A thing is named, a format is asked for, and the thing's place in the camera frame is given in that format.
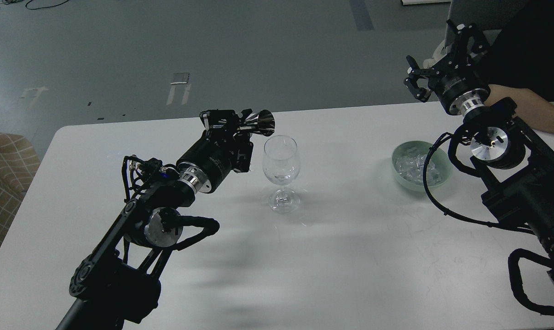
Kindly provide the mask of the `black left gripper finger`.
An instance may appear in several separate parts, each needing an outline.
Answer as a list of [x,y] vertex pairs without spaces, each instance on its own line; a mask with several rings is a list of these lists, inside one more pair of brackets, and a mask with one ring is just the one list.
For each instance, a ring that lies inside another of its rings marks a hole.
[[237,133],[239,127],[239,116],[234,110],[206,110],[200,113],[200,119],[204,126],[203,133],[211,130],[220,132]]
[[239,114],[239,120],[236,125],[235,137],[248,137],[252,135],[250,132],[250,127],[248,126],[248,121],[251,115],[253,114],[252,109],[242,110]]

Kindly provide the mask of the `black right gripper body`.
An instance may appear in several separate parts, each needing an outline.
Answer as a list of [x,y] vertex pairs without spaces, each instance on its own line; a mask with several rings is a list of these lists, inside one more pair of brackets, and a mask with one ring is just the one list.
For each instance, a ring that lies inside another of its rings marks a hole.
[[474,71],[470,55],[447,54],[430,70],[433,75],[429,78],[429,88],[448,115],[466,116],[473,109],[485,105],[489,87]]

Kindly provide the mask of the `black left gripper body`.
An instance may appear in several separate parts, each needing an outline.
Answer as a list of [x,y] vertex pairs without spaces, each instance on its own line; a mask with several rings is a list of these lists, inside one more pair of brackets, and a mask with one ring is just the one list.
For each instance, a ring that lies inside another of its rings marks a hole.
[[213,193],[227,175],[246,173],[250,170],[253,143],[251,134],[231,133],[224,129],[209,129],[176,162],[183,178],[196,178],[195,189],[201,193]]

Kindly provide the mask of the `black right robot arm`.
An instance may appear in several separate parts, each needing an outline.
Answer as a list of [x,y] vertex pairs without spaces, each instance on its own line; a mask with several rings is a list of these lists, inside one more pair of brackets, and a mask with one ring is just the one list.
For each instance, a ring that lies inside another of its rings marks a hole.
[[[409,75],[404,80],[415,99],[427,102],[436,94],[448,115],[462,116],[463,123],[453,133],[442,134],[429,148],[422,180],[429,200],[444,213],[466,223],[536,236],[546,252],[538,255],[523,248],[508,259],[510,287],[514,298],[526,309],[554,316],[554,306],[532,302],[523,288],[521,259],[548,268],[554,285],[554,151],[516,114],[517,105],[504,97],[487,105],[490,88],[474,69],[474,59],[485,54],[489,43],[476,24],[455,25],[450,48],[430,68],[421,68],[407,56]],[[427,169],[432,156],[445,142],[447,157],[458,171],[480,178],[486,186],[483,205],[496,218],[495,223],[470,219],[441,205],[430,192]]]

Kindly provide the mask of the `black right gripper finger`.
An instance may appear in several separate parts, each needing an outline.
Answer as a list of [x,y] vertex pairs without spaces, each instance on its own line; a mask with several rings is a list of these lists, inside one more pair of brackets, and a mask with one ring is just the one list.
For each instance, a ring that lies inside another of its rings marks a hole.
[[[444,58],[435,62],[430,68],[425,69],[421,68],[411,55],[407,55],[406,60],[409,64],[409,71],[403,83],[413,97],[419,102],[427,102],[430,96],[435,94],[438,101],[440,101],[439,81],[444,76]],[[419,86],[418,81],[422,79],[428,80],[427,88]]]
[[456,25],[450,19],[446,23],[445,49],[449,65],[471,65],[474,60],[488,53],[490,44],[478,25]]

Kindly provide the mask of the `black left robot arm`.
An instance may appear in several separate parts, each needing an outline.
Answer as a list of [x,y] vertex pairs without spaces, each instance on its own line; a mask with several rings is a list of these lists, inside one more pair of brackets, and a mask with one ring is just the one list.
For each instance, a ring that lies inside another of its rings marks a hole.
[[197,193],[214,192],[227,175],[250,170],[252,134],[275,131],[272,113],[207,110],[204,131],[174,164],[126,156],[124,209],[76,268],[69,284],[73,305],[59,330],[121,330],[139,324],[157,306],[160,277],[173,252],[216,234],[215,219],[182,215]]

